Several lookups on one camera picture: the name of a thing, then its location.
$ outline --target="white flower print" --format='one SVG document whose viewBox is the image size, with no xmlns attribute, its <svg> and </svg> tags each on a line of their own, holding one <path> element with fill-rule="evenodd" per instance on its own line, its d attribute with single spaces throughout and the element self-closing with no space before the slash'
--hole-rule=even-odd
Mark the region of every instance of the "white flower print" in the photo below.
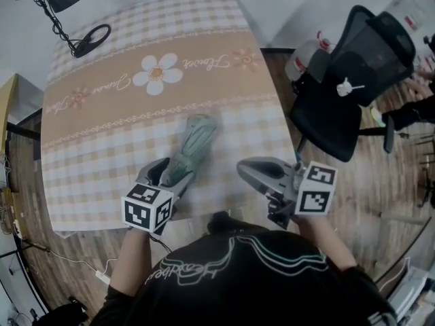
<svg viewBox="0 0 435 326">
<path fill-rule="evenodd" d="M 157 63 L 155 56 L 146 56 L 142 59 L 142 69 L 140 73 L 133 76 L 135 86 L 147 84 L 147 93 L 157 95 L 163 91 L 163 82 L 174 84 L 183 77 L 180 69 L 170 69 L 177 62 L 175 53 L 165 54 Z"/>
</svg>

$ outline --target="chair backrest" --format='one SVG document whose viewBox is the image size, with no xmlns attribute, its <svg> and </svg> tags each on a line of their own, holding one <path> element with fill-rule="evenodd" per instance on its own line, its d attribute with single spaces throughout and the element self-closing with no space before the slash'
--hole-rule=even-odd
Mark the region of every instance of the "chair backrest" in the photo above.
<svg viewBox="0 0 435 326">
<path fill-rule="evenodd" d="M 362 106 L 413 71 L 414 43 L 403 26 L 389 13 L 374 16 L 365 7 L 352 8 L 345 30 L 331 53 L 325 81 L 336 86 L 345 78 L 354 90 L 347 96 Z"/>
</svg>

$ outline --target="black sleeve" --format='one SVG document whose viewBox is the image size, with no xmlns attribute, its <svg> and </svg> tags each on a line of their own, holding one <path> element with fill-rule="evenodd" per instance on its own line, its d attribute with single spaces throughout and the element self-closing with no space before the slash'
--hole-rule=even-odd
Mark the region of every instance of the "black sleeve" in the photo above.
<svg viewBox="0 0 435 326">
<path fill-rule="evenodd" d="M 90 326 L 120 326 L 123 325 L 130 311 L 133 298 L 113 287 L 107 289 L 106 302 L 94 317 Z"/>
<path fill-rule="evenodd" d="M 373 280 L 361 268 L 350 268 L 343 273 L 357 296 L 363 317 L 369 319 L 379 315 L 383 317 L 384 325 L 396 325 L 396 312 L 388 301 L 381 296 Z"/>
</svg>

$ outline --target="black t-shirt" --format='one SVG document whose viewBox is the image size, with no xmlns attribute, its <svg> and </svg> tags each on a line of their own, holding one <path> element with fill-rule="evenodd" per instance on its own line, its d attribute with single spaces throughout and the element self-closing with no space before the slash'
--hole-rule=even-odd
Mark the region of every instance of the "black t-shirt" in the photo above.
<svg viewBox="0 0 435 326">
<path fill-rule="evenodd" d="M 91 326 L 156 321 L 395 325 L 395 315 L 359 268 L 341 272 L 296 234 L 250 230 L 206 236 L 170 253 L 136 297 L 110 287 Z"/>
</svg>

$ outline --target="white cube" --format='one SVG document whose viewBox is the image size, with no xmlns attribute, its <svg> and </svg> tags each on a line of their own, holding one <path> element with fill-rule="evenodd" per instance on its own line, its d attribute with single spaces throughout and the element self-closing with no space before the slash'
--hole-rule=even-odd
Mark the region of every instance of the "white cube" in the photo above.
<svg viewBox="0 0 435 326">
<path fill-rule="evenodd" d="M 172 216 L 173 193 L 135 183 L 122 197 L 122 222 L 154 233 Z"/>
</svg>

